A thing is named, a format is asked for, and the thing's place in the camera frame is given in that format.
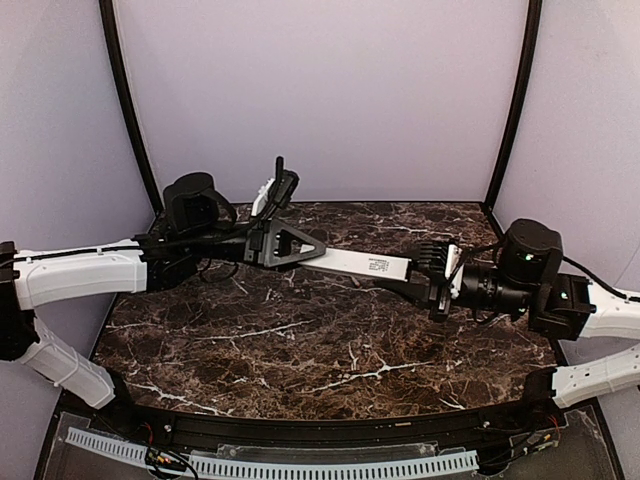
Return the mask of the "black left frame post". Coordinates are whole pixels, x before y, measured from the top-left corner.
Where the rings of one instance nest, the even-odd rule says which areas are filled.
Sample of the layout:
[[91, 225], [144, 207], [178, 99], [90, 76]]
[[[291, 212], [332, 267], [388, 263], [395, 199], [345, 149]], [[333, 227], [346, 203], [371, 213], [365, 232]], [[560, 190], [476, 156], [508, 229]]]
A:
[[146, 196], [154, 215], [163, 211], [163, 204], [159, 188], [157, 186], [151, 163], [144, 144], [142, 131], [138, 122], [136, 107], [134, 105], [130, 84], [127, 77], [123, 50], [116, 20], [115, 2], [112, 0], [98, 1], [101, 23], [105, 44], [107, 48], [109, 64], [112, 72], [116, 94], [118, 97], [121, 114], [133, 151], [134, 159], [141, 177]]

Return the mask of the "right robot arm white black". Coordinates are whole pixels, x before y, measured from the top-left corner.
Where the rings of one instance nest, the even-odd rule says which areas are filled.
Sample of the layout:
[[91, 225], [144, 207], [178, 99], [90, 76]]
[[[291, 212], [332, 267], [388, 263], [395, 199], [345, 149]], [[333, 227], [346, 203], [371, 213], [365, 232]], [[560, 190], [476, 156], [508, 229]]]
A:
[[460, 307], [490, 319], [525, 317], [530, 331], [548, 339], [638, 339], [639, 295], [611, 287], [584, 266], [576, 275], [563, 273], [566, 260], [559, 232], [518, 219], [487, 246], [436, 241], [412, 251], [407, 271], [424, 275], [424, 284], [409, 277], [376, 284], [427, 309], [436, 322]]

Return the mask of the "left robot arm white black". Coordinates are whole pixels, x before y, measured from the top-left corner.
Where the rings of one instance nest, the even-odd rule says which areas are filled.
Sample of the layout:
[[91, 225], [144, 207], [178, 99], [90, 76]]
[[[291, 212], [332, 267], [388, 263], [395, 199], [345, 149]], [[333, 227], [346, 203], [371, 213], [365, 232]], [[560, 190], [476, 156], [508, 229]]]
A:
[[1, 358], [34, 369], [55, 386], [99, 410], [120, 397], [112, 375], [54, 335], [35, 315], [44, 304], [105, 293], [172, 289], [195, 275], [201, 261], [225, 260], [265, 269], [295, 265], [325, 254], [325, 245], [275, 219], [288, 205], [298, 175], [276, 165], [250, 219], [204, 172], [184, 175], [165, 188], [165, 219], [157, 235], [114, 244], [53, 252], [1, 245]]

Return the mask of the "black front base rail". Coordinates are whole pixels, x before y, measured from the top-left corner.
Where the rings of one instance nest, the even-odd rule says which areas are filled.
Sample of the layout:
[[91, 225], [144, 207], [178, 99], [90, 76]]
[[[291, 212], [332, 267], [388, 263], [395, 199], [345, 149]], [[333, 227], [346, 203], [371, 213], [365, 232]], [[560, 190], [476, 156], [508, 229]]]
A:
[[587, 401], [568, 410], [550, 403], [509, 402], [458, 412], [377, 420], [260, 420], [183, 413], [129, 405], [108, 414], [90, 409], [70, 394], [54, 417], [64, 415], [100, 433], [178, 453], [217, 452], [224, 446], [298, 449], [355, 449], [433, 445], [467, 447], [482, 461], [506, 463], [525, 446], [548, 443], [568, 457], [606, 445], [599, 410]]

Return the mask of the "black frame post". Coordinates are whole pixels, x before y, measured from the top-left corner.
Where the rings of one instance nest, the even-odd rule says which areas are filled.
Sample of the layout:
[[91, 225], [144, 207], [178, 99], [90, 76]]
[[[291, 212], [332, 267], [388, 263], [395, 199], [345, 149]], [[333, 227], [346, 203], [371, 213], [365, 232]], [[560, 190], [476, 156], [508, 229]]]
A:
[[512, 98], [498, 155], [496, 157], [492, 176], [483, 202], [484, 207], [490, 212], [494, 210], [497, 203], [515, 144], [537, 46], [542, 6], [542, 0], [530, 0], [527, 5], [523, 41]]
[[130, 84], [127, 77], [123, 50], [116, 20], [115, 2], [112, 0], [98, 1], [101, 23], [105, 44], [107, 48], [109, 64], [112, 72], [116, 94], [118, 97], [121, 114], [133, 151], [134, 159], [141, 177], [146, 196], [154, 215], [163, 211], [163, 204], [159, 188], [157, 186], [151, 163], [144, 144], [142, 131], [138, 122], [136, 107], [134, 105]]

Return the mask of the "black right frame post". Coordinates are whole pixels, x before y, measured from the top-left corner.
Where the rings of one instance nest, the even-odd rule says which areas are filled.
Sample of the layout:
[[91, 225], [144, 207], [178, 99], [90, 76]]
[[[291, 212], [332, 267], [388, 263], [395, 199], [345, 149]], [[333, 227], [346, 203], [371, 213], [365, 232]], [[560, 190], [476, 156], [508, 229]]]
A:
[[542, 0], [530, 0], [527, 5], [523, 41], [512, 98], [498, 155], [496, 157], [492, 176], [483, 202], [484, 207], [490, 212], [494, 210], [497, 203], [515, 144], [537, 46], [542, 6]]

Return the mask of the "white remote control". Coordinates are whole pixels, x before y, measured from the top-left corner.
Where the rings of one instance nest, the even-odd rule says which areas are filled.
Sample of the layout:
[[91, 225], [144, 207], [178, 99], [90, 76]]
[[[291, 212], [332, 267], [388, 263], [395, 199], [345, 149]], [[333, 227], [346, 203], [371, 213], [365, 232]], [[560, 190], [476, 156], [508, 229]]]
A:
[[407, 280], [410, 263], [411, 260], [406, 257], [327, 248], [323, 255], [303, 260], [299, 265], [341, 275], [404, 282]]

